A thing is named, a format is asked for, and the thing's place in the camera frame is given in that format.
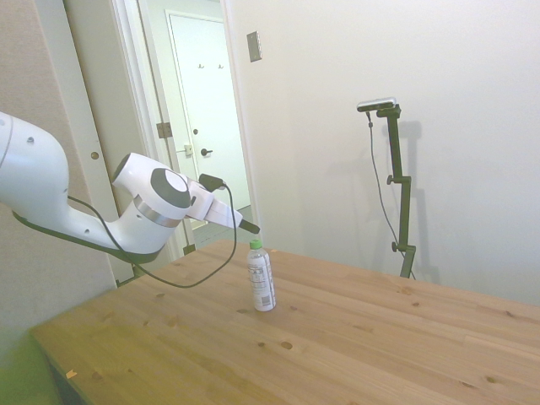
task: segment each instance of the wall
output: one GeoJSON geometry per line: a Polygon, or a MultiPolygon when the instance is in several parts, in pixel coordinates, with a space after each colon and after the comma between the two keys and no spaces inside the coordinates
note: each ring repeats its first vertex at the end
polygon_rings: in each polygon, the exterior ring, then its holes
{"type": "MultiPolygon", "coordinates": [[[[0,111],[54,134],[66,151],[69,193],[89,199],[73,129],[31,0],[0,1],[0,111]]],[[[68,69],[62,74],[73,73],[68,69]]],[[[0,403],[56,404],[56,389],[28,329],[107,289],[105,253],[28,229],[0,204],[0,403]]]]}
{"type": "MultiPolygon", "coordinates": [[[[226,0],[265,245],[399,274],[358,102],[395,96],[419,279],[540,305],[540,3],[226,0]],[[258,30],[262,60],[246,34],[258,30]]],[[[386,125],[375,158],[391,221],[386,125]]]]}

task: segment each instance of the door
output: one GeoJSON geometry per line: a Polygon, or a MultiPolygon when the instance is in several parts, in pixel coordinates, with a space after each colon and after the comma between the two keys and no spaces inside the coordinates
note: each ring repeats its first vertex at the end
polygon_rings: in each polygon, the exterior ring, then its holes
{"type": "MultiPolygon", "coordinates": [[[[168,123],[171,119],[164,94],[165,85],[159,74],[157,52],[151,35],[148,4],[142,0],[112,0],[112,5],[121,37],[127,74],[132,85],[144,153],[176,172],[185,172],[180,170],[176,159],[174,139],[170,136],[162,138],[162,134],[168,131],[159,133],[157,129],[159,124],[168,123]]],[[[165,32],[165,36],[168,37],[168,30],[165,29],[165,32]]],[[[163,254],[159,257],[171,262],[192,251],[193,247],[191,224],[189,220],[183,220],[176,227],[175,233],[169,238],[163,254]]],[[[153,270],[154,263],[156,262],[145,267],[153,270]]]]}
{"type": "MultiPolygon", "coordinates": [[[[235,208],[246,207],[250,198],[224,25],[171,13],[170,27],[197,174],[223,179],[235,208]]],[[[226,192],[216,197],[230,204],[226,192]]]]}

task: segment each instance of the light switch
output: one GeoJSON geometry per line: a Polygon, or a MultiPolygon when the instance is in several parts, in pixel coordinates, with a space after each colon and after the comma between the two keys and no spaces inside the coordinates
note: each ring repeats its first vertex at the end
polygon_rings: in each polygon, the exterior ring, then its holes
{"type": "Polygon", "coordinates": [[[250,60],[252,62],[260,61],[262,59],[259,31],[247,35],[247,49],[249,49],[250,60]]]}

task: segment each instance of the bottle label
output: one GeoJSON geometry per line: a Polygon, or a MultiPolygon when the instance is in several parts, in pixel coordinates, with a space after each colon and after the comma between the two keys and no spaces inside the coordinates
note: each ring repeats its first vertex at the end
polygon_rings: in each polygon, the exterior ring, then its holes
{"type": "Polygon", "coordinates": [[[253,304],[259,311],[269,311],[276,306],[276,295],[273,287],[272,267],[268,254],[250,259],[248,263],[253,304]]]}

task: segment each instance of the black cable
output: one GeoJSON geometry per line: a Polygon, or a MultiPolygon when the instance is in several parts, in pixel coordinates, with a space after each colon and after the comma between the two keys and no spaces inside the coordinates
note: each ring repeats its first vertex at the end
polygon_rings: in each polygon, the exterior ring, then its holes
{"type": "Polygon", "coordinates": [[[116,241],[115,237],[112,235],[111,231],[109,230],[109,227],[107,226],[105,220],[103,219],[103,217],[101,216],[101,214],[94,208],[92,207],[90,204],[88,204],[87,202],[84,202],[84,201],[81,201],[75,197],[71,197],[71,196],[67,196],[67,198],[69,198],[70,200],[73,200],[75,201],[76,203],[79,203],[79,204],[82,204],[84,205],[86,208],[90,209],[93,213],[95,213],[95,215],[98,217],[98,219],[101,221],[101,223],[103,224],[103,227],[105,228],[105,232],[109,235],[109,237],[111,238],[112,240],[112,243],[115,244],[115,246],[118,248],[118,250],[122,253],[122,255],[127,259],[128,262],[130,262],[133,266],[135,266],[136,268],[138,268],[140,271],[142,271],[143,273],[145,274],[148,274],[151,278],[155,278],[156,280],[160,281],[161,283],[165,283],[165,284],[168,284],[168,285],[171,285],[173,287],[177,287],[178,289],[190,289],[192,287],[196,287],[198,286],[200,283],[203,283],[204,281],[208,280],[209,278],[211,278],[215,273],[217,273],[219,270],[221,270],[223,267],[227,266],[227,264],[229,264],[230,260],[233,258],[233,256],[235,255],[235,252],[236,252],[236,218],[235,218],[235,209],[233,208],[233,194],[231,192],[231,190],[229,189],[229,187],[227,185],[224,184],[224,187],[227,189],[227,191],[229,192],[229,199],[230,199],[230,212],[232,214],[232,217],[233,217],[233,231],[234,231],[234,234],[235,234],[235,244],[233,246],[233,251],[230,253],[230,256],[229,258],[225,261],[225,263],[223,263],[221,266],[219,266],[218,268],[216,268],[213,272],[211,272],[208,276],[206,276],[205,278],[201,278],[199,281],[197,281],[196,283],[193,283],[193,284],[188,284],[188,285],[181,285],[181,284],[176,284],[176,283],[172,283],[171,281],[167,281],[167,280],[164,280],[162,278],[159,278],[158,276],[154,276],[151,272],[149,272],[148,270],[146,270],[145,268],[143,268],[142,266],[140,266],[139,264],[137,264],[134,260],[132,260],[132,258],[130,257],[130,254],[126,251],[124,251],[122,249],[122,247],[120,246],[120,244],[116,241]]]}
{"type": "MultiPolygon", "coordinates": [[[[392,224],[390,223],[390,219],[388,219],[388,215],[386,214],[385,204],[382,202],[382,193],[381,193],[381,182],[379,181],[379,173],[377,172],[377,166],[375,164],[375,155],[373,153],[373,122],[371,122],[371,115],[369,111],[366,111],[365,114],[368,116],[368,126],[370,127],[370,146],[371,146],[371,161],[373,162],[373,170],[375,171],[375,178],[377,179],[377,188],[379,189],[379,201],[381,202],[382,212],[385,214],[386,223],[390,227],[391,234],[394,235],[394,241],[397,242],[396,232],[394,231],[394,228],[392,227],[392,224]]],[[[405,258],[405,254],[402,251],[399,251],[403,257],[405,258]]],[[[413,270],[411,269],[411,275],[416,280],[416,277],[414,276],[413,270]]]]}

